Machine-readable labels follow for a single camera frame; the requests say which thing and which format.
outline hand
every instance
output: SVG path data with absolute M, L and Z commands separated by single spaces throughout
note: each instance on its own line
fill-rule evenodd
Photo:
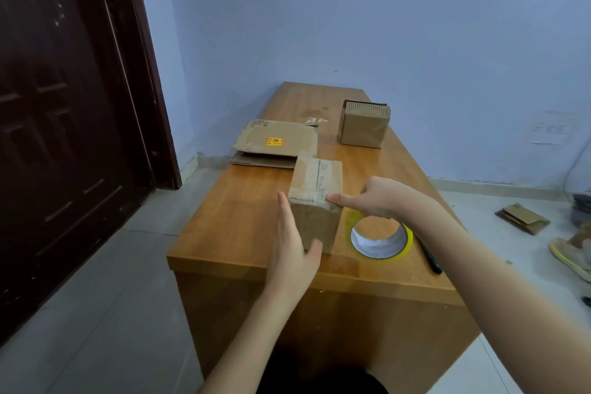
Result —
M 267 268 L 265 290 L 287 301 L 293 309 L 318 271 L 322 242 L 318 239 L 312 240 L 310 251 L 306 253 L 285 193 L 279 192 L 277 198 L 277 241 Z
M 334 204 L 349 207 L 373 217 L 397 219 L 403 207 L 412 199 L 424 195 L 401 182 L 373 176 L 361 189 L 361 195 L 328 194 L 326 199 Z

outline wall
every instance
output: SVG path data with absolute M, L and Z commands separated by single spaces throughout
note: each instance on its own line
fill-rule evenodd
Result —
M 173 3 L 172 0 L 144 0 L 144 4 L 177 161 L 182 168 L 197 153 L 194 121 L 188 107 Z
M 591 135 L 591 0 L 172 1 L 209 155 L 229 153 L 283 81 L 390 104 L 392 128 L 436 178 L 560 187 Z M 580 116 L 565 146 L 528 143 L 546 110 Z M 569 188 L 591 189 L 588 168 Z

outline yellow and red sticker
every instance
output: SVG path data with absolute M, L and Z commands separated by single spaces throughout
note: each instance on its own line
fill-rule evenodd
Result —
M 285 138 L 284 137 L 268 137 L 267 138 L 267 146 L 268 147 L 282 147 L 285 145 Z

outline black pants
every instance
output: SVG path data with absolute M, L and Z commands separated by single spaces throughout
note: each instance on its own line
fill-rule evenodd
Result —
M 257 394 L 388 394 L 386 388 L 361 368 L 338 368 L 309 383 L 301 383 L 295 359 L 273 353 L 262 375 Z

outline dark brown door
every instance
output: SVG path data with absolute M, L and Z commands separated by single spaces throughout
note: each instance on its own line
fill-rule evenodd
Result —
M 0 342 L 150 190 L 120 138 L 137 125 L 97 64 L 88 4 L 0 0 Z

